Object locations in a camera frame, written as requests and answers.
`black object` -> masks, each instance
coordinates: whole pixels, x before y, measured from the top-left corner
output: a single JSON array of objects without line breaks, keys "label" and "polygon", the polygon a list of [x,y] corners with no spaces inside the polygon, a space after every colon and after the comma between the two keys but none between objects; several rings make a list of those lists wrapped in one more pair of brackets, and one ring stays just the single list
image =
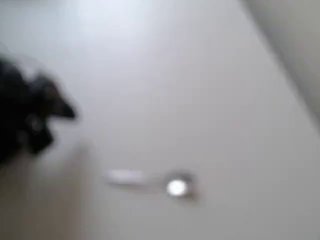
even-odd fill
[{"label": "black object", "polygon": [[47,148],[54,141],[47,120],[54,116],[76,118],[54,81],[43,73],[25,80],[13,62],[0,57],[0,163],[22,147],[33,154]]}]

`white surface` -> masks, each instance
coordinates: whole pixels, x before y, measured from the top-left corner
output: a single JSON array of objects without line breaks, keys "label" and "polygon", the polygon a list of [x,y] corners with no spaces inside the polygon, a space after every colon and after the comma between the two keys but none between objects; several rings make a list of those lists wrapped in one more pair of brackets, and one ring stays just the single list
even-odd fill
[{"label": "white surface", "polygon": [[173,197],[182,197],[188,193],[188,184],[180,179],[168,182],[166,191]]},{"label": "white surface", "polygon": [[320,2],[243,0],[320,119]]},{"label": "white surface", "polygon": [[[237,1],[2,1],[0,18],[82,114],[6,170],[1,239],[319,238],[318,133]],[[108,187],[110,168],[184,169],[199,199]]]}]

